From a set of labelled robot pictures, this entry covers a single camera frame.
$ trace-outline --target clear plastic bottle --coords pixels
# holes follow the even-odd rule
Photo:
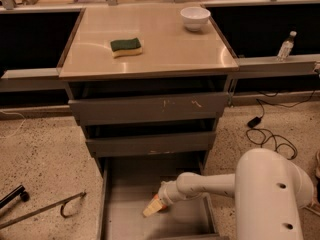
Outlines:
[[[290,36],[286,40],[284,40],[277,56],[278,61],[284,61],[289,56],[293,48],[294,38],[296,35],[296,31],[291,31]]]

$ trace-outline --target concrete floor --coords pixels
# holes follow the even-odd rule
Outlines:
[[[225,109],[206,174],[233,173],[240,156],[257,147],[248,141],[245,132],[246,123],[261,115],[261,107],[254,99],[247,101],[235,100],[234,107]],[[299,153],[293,162],[315,182],[314,154],[320,148],[319,95],[290,109],[264,107],[266,114],[259,127],[283,135],[294,143]],[[56,207],[0,230],[0,239],[96,239],[102,179],[69,108],[54,106],[2,111],[21,113],[25,120],[18,114],[0,113],[0,198],[20,184],[31,198],[26,203],[16,198],[2,208],[0,224],[81,191],[85,190],[87,195],[67,205],[65,213],[74,216],[64,219],[59,214],[60,208]],[[272,144],[265,147],[272,149]],[[286,147],[280,149],[284,156],[290,156],[290,152]],[[235,240],[234,200],[212,195],[212,204],[220,235]],[[320,217],[308,210],[301,210],[300,215],[304,239],[319,239]]]

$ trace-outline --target sponge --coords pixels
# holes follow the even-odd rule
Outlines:
[[[110,45],[113,58],[138,55],[142,53],[142,47],[138,38],[114,40],[110,42]]]

